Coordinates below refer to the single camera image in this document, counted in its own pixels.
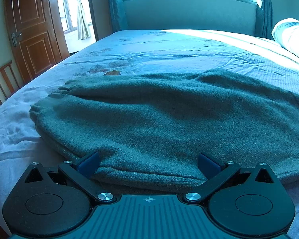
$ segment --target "white pillow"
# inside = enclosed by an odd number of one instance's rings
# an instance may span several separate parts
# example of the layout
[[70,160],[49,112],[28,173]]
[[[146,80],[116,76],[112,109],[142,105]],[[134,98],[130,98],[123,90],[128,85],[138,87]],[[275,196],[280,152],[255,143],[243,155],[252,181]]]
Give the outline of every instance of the white pillow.
[[283,48],[299,57],[299,20],[282,20],[275,25],[271,34]]

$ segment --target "chair backrest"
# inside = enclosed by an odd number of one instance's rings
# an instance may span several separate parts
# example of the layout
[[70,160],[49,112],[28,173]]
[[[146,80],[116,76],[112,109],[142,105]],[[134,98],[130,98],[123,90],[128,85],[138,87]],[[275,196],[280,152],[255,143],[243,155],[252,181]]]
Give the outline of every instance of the chair backrest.
[[[14,72],[12,71],[11,64],[12,64],[12,61],[10,61],[9,63],[5,64],[4,66],[1,66],[0,67],[0,73],[2,74],[2,77],[3,77],[3,79],[4,79],[5,83],[6,83],[6,85],[8,86],[8,88],[9,88],[9,90],[11,92],[11,95],[12,95],[12,94],[14,94],[16,91],[18,91],[20,89],[20,86],[19,86],[19,84],[17,82],[16,76],[14,75]],[[11,83],[11,81],[8,78],[8,75],[7,75],[7,72],[6,72],[7,68],[10,68],[10,71],[12,73],[13,79],[14,79],[15,83],[17,84],[18,88],[16,90],[13,88],[12,83]],[[5,93],[5,91],[2,88],[2,83],[0,83],[0,89],[1,89],[2,93],[4,94],[4,96],[6,97],[6,99],[8,99],[7,94]]]

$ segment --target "silver bolt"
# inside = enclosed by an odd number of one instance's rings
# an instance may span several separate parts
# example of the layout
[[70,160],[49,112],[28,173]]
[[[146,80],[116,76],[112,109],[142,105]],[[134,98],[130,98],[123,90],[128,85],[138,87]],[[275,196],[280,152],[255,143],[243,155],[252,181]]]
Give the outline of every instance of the silver bolt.
[[113,194],[109,192],[103,192],[97,196],[100,200],[109,201],[113,199]]
[[201,196],[198,193],[191,192],[191,193],[187,193],[185,195],[185,198],[190,201],[196,201],[196,200],[199,200],[201,198]]

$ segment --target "brown door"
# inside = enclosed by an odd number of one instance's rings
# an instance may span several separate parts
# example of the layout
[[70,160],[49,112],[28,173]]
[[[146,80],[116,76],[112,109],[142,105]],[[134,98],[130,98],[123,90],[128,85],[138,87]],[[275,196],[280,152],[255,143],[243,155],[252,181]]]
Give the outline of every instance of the brown door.
[[69,56],[57,0],[5,0],[5,13],[24,83]]

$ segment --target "bed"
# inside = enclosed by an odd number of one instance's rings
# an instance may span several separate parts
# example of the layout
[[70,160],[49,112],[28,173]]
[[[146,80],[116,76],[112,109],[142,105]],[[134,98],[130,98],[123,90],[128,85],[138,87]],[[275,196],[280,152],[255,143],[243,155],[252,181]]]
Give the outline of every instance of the bed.
[[[52,67],[0,107],[0,226],[10,234],[2,206],[33,161],[56,166],[64,159],[40,138],[29,109],[79,76],[153,72],[204,72],[223,68],[299,94],[299,58],[275,41],[211,30],[125,30]],[[299,181],[285,185],[296,206],[289,236],[299,239]]]

